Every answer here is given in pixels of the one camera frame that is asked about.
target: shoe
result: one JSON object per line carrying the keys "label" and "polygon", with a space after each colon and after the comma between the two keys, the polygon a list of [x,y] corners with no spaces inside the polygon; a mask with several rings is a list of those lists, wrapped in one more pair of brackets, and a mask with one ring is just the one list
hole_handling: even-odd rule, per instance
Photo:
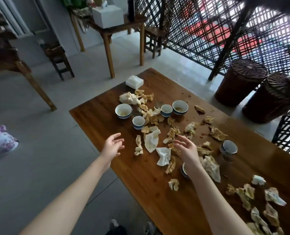
{"label": "shoe", "polygon": [[144,227],[144,235],[154,235],[155,229],[151,222],[147,222]]}
{"label": "shoe", "polygon": [[112,230],[112,229],[114,229],[115,227],[118,227],[118,226],[119,226],[119,224],[118,224],[118,222],[115,219],[110,220],[109,230]]}

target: woven basket lid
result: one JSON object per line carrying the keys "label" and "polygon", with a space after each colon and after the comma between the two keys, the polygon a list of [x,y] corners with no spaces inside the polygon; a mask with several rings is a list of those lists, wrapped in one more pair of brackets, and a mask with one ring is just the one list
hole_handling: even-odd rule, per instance
{"label": "woven basket lid", "polygon": [[231,63],[231,68],[249,79],[260,79],[268,76],[268,70],[261,64],[255,63],[249,59],[236,59]]}
{"label": "woven basket lid", "polygon": [[272,88],[272,94],[278,97],[290,99],[290,81],[288,75],[281,72],[275,72],[268,75],[266,83]]}

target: hand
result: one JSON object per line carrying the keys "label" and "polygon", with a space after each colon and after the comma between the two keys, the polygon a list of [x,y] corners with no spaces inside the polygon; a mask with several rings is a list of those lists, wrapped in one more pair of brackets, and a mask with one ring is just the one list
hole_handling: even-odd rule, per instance
{"label": "hand", "polygon": [[185,162],[185,170],[188,176],[194,171],[202,168],[199,160],[196,145],[185,136],[179,135],[178,138],[181,140],[174,140],[174,147],[181,151],[182,159]]}
{"label": "hand", "polygon": [[116,139],[120,135],[121,133],[116,133],[107,138],[104,148],[101,151],[100,156],[105,158],[106,161],[109,162],[108,167],[110,166],[110,162],[112,161],[112,159],[120,155],[120,153],[118,153],[118,150],[124,149],[124,146],[122,145],[124,139]]}

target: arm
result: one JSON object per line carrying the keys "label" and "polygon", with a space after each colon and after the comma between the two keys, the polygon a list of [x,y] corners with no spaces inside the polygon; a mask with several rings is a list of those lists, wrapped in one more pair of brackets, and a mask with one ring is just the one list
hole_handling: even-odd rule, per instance
{"label": "arm", "polygon": [[110,136],[100,156],[64,192],[55,198],[20,235],[69,235],[111,160],[119,156],[124,139]]}
{"label": "arm", "polygon": [[182,142],[174,140],[174,146],[182,152],[186,172],[193,181],[213,235],[253,235],[202,168],[195,144],[186,137],[178,137]]}

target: concrete floor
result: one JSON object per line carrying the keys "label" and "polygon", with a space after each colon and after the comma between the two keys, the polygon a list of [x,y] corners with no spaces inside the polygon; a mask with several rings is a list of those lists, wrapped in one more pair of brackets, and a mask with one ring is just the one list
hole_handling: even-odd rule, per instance
{"label": "concrete floor", "polygon": [[[130,75],[152,67],[205,99],[228,115],[271,140],[279,119],[264,125],[242,117],[245,99],[227,108],[213,99],[222,76],[212,82],[210,70],[164,49],[160,57],[145,53],[139,66],[139,34],[114,39],[111,44],[116,78],[111,79],[103,45],[69,58],[76,75],[62,82],[51,63],[33,68],[33,75],[58,110],[51,112],[21,75],[0,74],[0,124],[20,140],[18,148],[0,156],[0,235],[17,234],[50,201],[70,185],[99,152],[69,114],[69,110],[122,83]],[[129,234],[141,234],[148,220],[116,174],[109,169],[85,207],[73,234],[105,234],[116,218]]]}

